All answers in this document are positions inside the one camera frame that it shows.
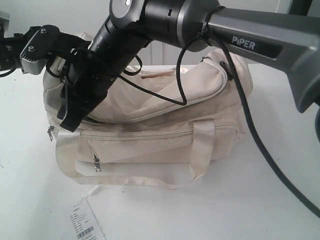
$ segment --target beige duffel bag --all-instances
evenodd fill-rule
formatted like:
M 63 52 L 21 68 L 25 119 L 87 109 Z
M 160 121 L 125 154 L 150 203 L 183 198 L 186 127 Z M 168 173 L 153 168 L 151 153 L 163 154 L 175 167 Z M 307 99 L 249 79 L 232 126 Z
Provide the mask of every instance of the beige duffel bag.
M 80 37 L 91 39 L 86 34 Z M 253 89 L 248 66 L 240 56 L 231 56 L 248 96 Z M 76 162 L 89 162 L 97 169 L 110 163 L 189 162 L 190 180 L 203 176 L 211 160 L 227 158 L 234 144 L 245 136 L 239 118 L 239 94 L 233 79 L 228 79 L 228 65 L 222 67 L 222 61 L 227 62 L 221 50 L 210 51 L 202 62 L 181 73 L 187 106 L 164 101 L 117 79 L 105 100 L 75 132 L 59 127 L 61 121 L 56 116 L 63 83 L 46 72 L 44 105 L 50 131 L 56 138 L 61 171 L 79 184 L 175 188 L 177 185 L 153 177 L 86 176 L 76 170 Z M 57 74 L 62 66 L 62 59 L 57 58 L 51 70 Z M 122 75 L 139 86 L 181 101 L 175 69 Z

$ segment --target bag handle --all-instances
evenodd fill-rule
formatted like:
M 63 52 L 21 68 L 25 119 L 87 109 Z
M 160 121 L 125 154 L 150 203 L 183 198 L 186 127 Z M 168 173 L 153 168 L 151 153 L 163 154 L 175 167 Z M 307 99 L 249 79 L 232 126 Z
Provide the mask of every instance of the bag handle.
M 192 180 L 202 177 L 210 164 L 214 150 L 215 122 L 213 119 L 193 122 L 193 144 L 189 168 Z M 59 131 L 56 139 L 55 155 L 60 170 L 79 184 L 150 186 L 174 189 L 179 185 L 167 183 L 157 178 L 145 176 L 85 176 L 76 170 L 80 130 Z

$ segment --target price tag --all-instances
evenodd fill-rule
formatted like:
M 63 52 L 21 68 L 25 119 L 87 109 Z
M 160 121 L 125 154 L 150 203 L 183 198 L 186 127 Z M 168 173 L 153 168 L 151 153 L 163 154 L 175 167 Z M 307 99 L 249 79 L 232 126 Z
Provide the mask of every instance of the price tag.
M 64 212 L 69 231 L 61 239 L 69 240 L 106 240 L 89 206 L 87 198 Z

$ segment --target white table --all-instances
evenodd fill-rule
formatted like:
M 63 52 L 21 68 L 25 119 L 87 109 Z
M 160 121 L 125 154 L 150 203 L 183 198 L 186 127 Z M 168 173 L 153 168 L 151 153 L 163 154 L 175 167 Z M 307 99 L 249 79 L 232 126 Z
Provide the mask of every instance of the white table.
M 261 64 L 250 70 L 249 105 L 261 138 L 289 179 L 320 206 L 318 108 L 298 113 L 284 73 Z M 16 71 L 0 79 L 1 240 L 60 239 L 61 209 L 92 188 L 58 169 L 42 94 L 41 76 Z M 320 239 L 320 219 L 277 179 L 251 136 L 188 186 L 106 187 L 88 201 L 108 240 Z

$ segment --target robotic arm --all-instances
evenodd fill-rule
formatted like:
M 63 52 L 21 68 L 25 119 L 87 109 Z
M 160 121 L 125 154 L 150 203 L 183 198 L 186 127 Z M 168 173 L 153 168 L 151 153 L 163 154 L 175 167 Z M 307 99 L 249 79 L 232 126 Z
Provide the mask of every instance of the robotic arm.
M 20 41 L 23 50 L 14 38 L 0 38 L 0 61 L 6 55 L 12 66 L 36 75 L 56 56 L 66 59 L 68 84 L 58 117 L 63 128 L 74 131 L 143 47 L 161 41 L 183 48 L 198 33 L 214 33 L 230 52 L 285 72 L 301 113 L 312 103 L 320 105 L 320 19 L 229 9 L 218 0 L 111 0 L 110 15 L 91 43 L 46 25 Z M 206 39 L 189 50 L 208 44 L 218 47 Z

